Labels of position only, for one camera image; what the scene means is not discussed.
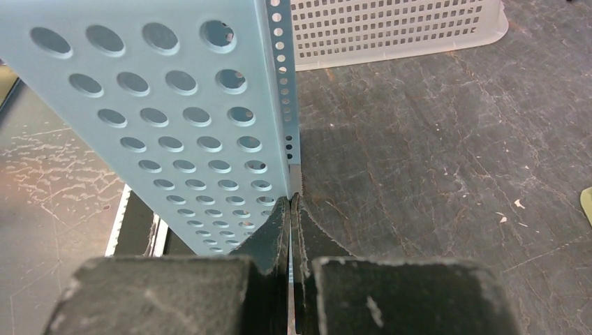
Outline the blue plastic basket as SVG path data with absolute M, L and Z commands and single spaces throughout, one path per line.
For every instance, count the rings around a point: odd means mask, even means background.
M 2 1 L 1 58 L 198 255 L 296 191 L 289 1 Z

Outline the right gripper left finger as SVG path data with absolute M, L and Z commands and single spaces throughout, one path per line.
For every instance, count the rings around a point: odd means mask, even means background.
M 287 333 L 290 224 L 290 200 L 281 197 L 263 225 L 230 253 L 250 260 L 241 334 Z

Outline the green plastic basket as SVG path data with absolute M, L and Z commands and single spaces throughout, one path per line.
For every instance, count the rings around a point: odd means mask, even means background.
M 589 225 L 592 225 L 592 187 L 585 188 L 579 196 L 580 205 Z

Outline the large white perforated basket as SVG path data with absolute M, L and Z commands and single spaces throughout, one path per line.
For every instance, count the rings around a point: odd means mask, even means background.
M 292 1 L 298 71 L 480 47 L 509 29 L 502 1 Z

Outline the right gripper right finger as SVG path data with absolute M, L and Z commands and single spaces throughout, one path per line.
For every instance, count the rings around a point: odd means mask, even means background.
M 350 257 L 352 253 L 317 224 L 300 194 L 290 201 L 295 331 L 318 334 L 316 284 L 313 260 L 320 257 Z

